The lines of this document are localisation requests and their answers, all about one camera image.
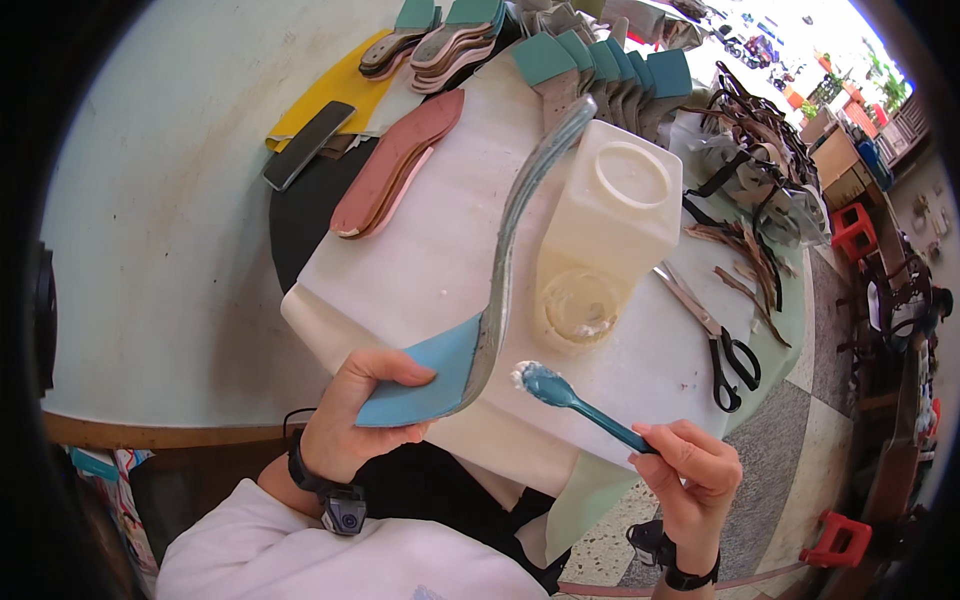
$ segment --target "wrist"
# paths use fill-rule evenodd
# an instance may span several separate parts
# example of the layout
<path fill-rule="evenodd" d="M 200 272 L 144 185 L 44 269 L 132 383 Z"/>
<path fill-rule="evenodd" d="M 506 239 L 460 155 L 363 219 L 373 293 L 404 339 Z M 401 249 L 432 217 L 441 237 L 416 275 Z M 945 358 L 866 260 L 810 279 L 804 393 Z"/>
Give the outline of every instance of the wrist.
<path fill-rule="evenodd" d="M 349 461 L 330 456 L 317 436 L 311 435 L 309 423 L 300 438 L 300 459 L 310 473 L 335 483 L 349 483 L 357 472 L 357 468 L 352 468 Z"/>
<path fill-rule="evenodd" d="M 695 547 L 677 546 L 677 568 L 688 575 L 706 576 L 713 570 L 720 551 L 719 540 L 699 544 Z"/>

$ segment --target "chair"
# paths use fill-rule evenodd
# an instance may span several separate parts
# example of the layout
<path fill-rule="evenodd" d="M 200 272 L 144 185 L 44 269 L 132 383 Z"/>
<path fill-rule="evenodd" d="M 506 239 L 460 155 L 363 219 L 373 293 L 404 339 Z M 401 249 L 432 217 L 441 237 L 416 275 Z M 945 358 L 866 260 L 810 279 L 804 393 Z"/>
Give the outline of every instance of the chair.
<path fill-rule="evenodd" d="M 874 224 L 861 203 L 850 203 L 830 216 L 833 222 L 833 241 L 847 255 L 850 264 L 876 250 Z"/>
<path fill-rule="evenodd" d="M 908 271 L 911 275 L 910 281 L 896 289 L 891 287 L 890 280 L 908 267 L 910 268 Z M 903 263 L 890 274 L 878 273 L 876 268 L 868 267 L 865 270 L 865 275 L 876 288 L 878 314 L 871 316 L 876 316 L 876 319 L 870 319 L 871 326 L 867 327 L 866 331 L 858 336 L 858 339 L 850 339 L 837 346 L 838 353 L 845 352 L 852 348 L 865 348 L 877 343 L 886 343 L 891 335 L 894 335 L 897 331 L 900 331 L 908 325 L 912 325 L 919 319 L 915 317 L 913 319 L 907 319 L 897 325 L 891 325 L 894 312 L 898 308 L 910 302 L 917 295 L 923 298 L 924 307 L 929 307 L 932 302 L 933 284 L 930 279 L 930 270 L 924 263 L 924 260 L 916 254 L 908 256 Z M 854 307 L 856 306 L 854 300 L 841 298 L 836 301 L 837 308 L 845 305 L 851 307 L 852 321 L 853 324 L 856 325 L 856 322 L 862 320 L 862 318 L 854 312 Z"/>
<path fill-rule="evenodd" d="M 800 551 L 800 560 L 813 566 L 853 568 L 860 564 L 870 544 L 870 537 L 874 534 L 873 528 L 830 510 L 820 513 L 819 520 L 826 524 L 824 533 L 815 548 Z"/>

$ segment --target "hand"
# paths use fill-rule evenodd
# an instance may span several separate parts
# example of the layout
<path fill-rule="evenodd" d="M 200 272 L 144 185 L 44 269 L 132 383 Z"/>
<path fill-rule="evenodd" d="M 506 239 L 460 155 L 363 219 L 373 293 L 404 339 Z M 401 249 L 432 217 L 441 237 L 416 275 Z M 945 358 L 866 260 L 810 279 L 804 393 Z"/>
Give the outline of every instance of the hand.
<path fill-rule="evenodd" d="M 743 478 L 736 450 L 688 420 L 634 423 L 634 431 L 660 452 L 660 456 L 635 454 L 630 462 L 660 501 L 663 531 L 677 544 L 677 568 L 691 575 L 708 574 Z"/>
<path fill-rule="evenodd" d="M 401 444 L 422 442 L 429 422 L 405 427 L 357 427 L 357 413 L 380 379 L 421 386 L 436 374 L 401 350 L 371 348 L 351 352 L 326 387 L 300 438 L 304 465 L 316 475 L 348 483 L 374 456 Z"/>

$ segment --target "toothbrush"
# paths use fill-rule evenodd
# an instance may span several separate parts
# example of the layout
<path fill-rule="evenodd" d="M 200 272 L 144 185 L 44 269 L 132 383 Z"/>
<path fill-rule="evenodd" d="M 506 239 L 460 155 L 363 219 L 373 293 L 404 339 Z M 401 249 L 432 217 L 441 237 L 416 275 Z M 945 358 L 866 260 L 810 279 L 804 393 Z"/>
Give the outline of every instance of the toothbrush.
<path fill-rule="evenodd" d="M 550 406 L 572 408 L 584 417 L 607 430 L 607 433 L 617 438 L 640 454 L 660 454 L 640 437 L 637 432 L 627 429 L 620 423 L 603 414 L 577 397 L 573 388 L 560 377 L 537 361 L 525 360 L 516 363 L 511 377 L 518 390 L 531 394 L 536 399 Z"/>

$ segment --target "right hand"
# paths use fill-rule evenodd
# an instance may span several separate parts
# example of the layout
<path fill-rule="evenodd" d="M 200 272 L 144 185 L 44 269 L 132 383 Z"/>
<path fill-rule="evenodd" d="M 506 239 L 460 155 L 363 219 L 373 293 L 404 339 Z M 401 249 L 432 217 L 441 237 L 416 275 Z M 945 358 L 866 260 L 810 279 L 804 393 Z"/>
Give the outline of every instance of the right hand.
<path fill-rule="evenodd" d="M 629 460 L 660 501 L 663 531 L 677 544 L 677 568 L 707 575 L 743 478 L 736 450 L 688 420 L 634 423 L 634 431 L 660 452 L 634 454 Z"/>

